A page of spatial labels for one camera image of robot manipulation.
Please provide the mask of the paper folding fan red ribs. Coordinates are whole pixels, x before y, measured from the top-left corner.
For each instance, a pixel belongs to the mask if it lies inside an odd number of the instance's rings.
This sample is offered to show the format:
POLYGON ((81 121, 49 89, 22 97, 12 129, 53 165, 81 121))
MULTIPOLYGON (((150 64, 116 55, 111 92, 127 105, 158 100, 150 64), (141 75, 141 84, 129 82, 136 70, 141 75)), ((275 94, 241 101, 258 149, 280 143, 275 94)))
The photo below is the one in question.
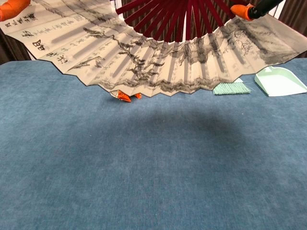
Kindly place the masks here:
POLYGON ((285 63, 307 37, 268 13, 247 21, 248 0, 31 0, 0 22, 37 60, 84 85, 131 96, 194 93, 285 63))

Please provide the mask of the blue table mat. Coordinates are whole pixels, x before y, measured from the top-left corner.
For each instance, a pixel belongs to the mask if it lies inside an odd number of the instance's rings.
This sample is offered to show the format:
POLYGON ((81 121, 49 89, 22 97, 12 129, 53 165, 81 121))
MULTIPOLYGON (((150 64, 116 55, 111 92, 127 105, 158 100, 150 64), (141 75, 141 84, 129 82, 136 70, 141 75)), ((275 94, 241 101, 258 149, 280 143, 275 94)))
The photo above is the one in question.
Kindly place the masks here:
POLYGON ((121 102, 0 65, 0 230, 307 230, 307 93, 121 102))

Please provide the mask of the dark brown curtain panel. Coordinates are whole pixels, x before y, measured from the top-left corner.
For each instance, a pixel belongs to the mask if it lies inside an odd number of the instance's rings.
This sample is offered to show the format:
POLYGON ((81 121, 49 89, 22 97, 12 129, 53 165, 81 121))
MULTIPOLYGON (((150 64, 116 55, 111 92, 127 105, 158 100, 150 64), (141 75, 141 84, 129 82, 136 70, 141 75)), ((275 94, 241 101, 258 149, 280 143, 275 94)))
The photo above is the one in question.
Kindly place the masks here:
POLYGON ((275 17, 307 37, 307 0, 285 0, 275 17))
POLYGON ((31 60, 26 47, 0 29, 0 65, 10 61, 31 60))

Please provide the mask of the crumpled orange white snack bag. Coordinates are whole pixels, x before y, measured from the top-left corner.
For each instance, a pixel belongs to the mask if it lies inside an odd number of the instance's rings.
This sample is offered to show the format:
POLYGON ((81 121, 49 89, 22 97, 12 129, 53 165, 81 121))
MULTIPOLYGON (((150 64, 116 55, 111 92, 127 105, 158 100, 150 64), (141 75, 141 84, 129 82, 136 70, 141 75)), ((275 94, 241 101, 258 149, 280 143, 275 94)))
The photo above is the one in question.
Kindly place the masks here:
POLYGON ((131 98, 120 90, 112 91, 110 94, 121 101, 131 103, 131 98))

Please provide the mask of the green dustpan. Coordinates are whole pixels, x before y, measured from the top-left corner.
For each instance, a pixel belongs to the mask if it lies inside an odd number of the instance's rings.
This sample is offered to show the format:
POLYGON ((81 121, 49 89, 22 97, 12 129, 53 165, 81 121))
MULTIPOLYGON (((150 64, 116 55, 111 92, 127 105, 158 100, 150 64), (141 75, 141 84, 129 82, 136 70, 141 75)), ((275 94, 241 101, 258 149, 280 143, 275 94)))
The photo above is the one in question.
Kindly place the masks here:
POLYGON ((288 96, 307 93, 307 86, 290 70, 269 66, 259 71, 255 82, 269 96, 288 96))

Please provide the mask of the right robot hand orange thumbtip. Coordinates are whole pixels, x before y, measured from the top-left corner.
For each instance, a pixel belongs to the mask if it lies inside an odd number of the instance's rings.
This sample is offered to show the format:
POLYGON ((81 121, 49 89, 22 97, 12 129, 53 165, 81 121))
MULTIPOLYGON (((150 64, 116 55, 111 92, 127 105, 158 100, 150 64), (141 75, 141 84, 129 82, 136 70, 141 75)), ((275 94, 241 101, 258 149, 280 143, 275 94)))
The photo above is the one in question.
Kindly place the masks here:
POLYGON ((230 10, 233 14, 247 21, 252 21, 266 15, 283 0, 261 0, 256 6, 253 5, 233 5, 230 10))

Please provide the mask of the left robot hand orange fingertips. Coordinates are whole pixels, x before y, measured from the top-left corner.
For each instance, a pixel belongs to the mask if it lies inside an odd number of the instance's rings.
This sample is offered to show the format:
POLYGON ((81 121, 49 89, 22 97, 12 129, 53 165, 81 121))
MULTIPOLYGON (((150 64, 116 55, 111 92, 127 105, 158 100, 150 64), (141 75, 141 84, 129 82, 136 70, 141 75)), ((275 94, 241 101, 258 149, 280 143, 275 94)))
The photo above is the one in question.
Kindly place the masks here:
POLYGON ((31 0, 7 0, 0 6, 0 22, 16 17, 30 2, 31 0))

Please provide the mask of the green hand brush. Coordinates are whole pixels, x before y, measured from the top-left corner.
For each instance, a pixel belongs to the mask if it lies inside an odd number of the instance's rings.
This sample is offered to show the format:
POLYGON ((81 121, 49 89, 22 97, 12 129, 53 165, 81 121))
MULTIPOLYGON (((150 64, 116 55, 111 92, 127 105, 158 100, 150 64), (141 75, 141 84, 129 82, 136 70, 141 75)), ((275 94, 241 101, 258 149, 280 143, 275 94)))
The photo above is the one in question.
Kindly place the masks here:
POLYGON ((241 79, 237 79, 232 83, 219 83, 213 89, 214 95, 249 94, 250 92, 251 89, 241 79))

